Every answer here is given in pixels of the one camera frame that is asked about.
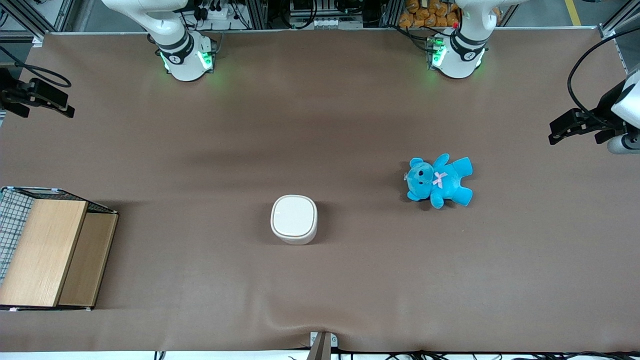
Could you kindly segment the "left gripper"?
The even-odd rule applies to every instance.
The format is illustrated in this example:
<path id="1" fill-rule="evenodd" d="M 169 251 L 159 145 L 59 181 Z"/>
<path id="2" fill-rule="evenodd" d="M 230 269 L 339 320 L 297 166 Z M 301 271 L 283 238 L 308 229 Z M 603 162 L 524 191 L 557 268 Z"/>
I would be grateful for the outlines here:
<path id="1" fill-rule="evenodd" d="M 617 116 L 622 130 L 602 129 L 594 135 L 599 145 L 626 146 L 625 136 L 640 125 L 640 69 L 632 69 L 626 79 L 611 89 L 611 112 Z"/>

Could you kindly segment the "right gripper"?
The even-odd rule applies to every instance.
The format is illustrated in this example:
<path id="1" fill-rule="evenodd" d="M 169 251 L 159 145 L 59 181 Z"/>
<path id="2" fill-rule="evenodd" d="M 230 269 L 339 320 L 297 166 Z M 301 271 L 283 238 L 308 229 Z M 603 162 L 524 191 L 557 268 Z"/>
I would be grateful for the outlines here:
<path id="1" fill-rule="evenodd" d="M 0 69 L 0 108 L 22 118 L 28 118 L 30 108 L 25 104 L 31 103 L 30 85 L 14 78 L 9 69 Z"/>

